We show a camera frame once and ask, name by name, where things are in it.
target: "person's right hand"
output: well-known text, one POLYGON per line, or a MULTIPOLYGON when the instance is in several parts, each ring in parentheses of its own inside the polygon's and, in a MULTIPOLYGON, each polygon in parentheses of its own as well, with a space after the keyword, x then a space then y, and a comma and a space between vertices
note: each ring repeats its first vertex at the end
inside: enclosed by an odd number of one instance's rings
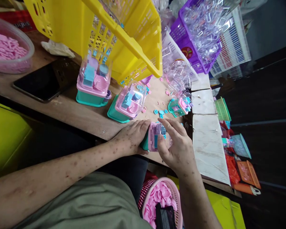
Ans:
POLYGON ((158 120, 166 128, 173 141, 172 146, 168 149, 164 137, 158 135, 158 151, 163 161, 174 170, 179 178, 198 172, 193 142, 187 135, 185 128, 172 119, 158 118, 158 120))

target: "pink plastic bowl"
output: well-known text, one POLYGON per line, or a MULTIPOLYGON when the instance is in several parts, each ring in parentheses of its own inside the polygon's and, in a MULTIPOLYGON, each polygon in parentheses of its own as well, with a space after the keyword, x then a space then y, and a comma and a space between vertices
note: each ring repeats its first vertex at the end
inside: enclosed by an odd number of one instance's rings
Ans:
POLYGON ((20 74, 31 70, 35 48, 30 38, 20 29, 2 19, 0 19, 0 34, 17 40, 19 45, 28 51, 26 56, 19 59, 0 60, 0 72, 20 74))
POLYGON ((159 178, 158 180, 150 179, 144 182, 143 188, 140 193, 138 208, 142 211, 142 214, 144 214, 145 207, 149 200, 150 193, 155 188, 155 186, 161 181, 166 183, 167 187, 172 192, 172 198, 176 201, 176 204, 177 204, 177 211, 175 211, 176 228, 182 229, 183 218, 182 218, 182 213, 181 213, 181 202, 180 202, 179 190, 177 186, 175 185, 175 183, 167 177, 162 177, 162 178, 159 178))

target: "yellow stool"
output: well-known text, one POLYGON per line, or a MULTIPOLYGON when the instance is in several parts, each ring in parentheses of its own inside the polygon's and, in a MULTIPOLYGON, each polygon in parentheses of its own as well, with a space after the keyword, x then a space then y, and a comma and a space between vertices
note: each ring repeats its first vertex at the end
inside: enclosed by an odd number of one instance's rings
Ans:
POLYGON ((33 135, 31 120, 0 104, 0 177, 17 170, 20 157, 33 135))

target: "hand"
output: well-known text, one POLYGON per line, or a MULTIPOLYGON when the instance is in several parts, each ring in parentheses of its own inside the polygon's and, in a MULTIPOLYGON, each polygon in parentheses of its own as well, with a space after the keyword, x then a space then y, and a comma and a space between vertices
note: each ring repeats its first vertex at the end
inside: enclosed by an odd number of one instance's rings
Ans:
POLYGON ((117 150, 122 152, 122 156, 148 154, 148 151, 140 148, 140 143, 143 141, 150 123, 150 120, 137 120, 133 124, 123 128, 111 140, 114 142, 117 150))
POLYGON ((168 149, 165 139, 158 135, 158 151, 163 161, 177 174, 179 178, 198 172, 193 143, 185 128, 172 119, 160 119, 166 131, 172 138, 173 144, 168 149))

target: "yellow plastic basket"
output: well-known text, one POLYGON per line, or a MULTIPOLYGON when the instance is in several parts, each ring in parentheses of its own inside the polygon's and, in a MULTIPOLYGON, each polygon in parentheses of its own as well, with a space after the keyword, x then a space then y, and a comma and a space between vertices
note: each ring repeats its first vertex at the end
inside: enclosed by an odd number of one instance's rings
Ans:
POLYGON ((119 84, 152 74, 162 76, 161 20, 151 0, 115 0, 124 29, 98 0, 24 2, 37 29, 51 40, 65 44, 82 58, 88 47, 109 54, 111 77, 119 84))

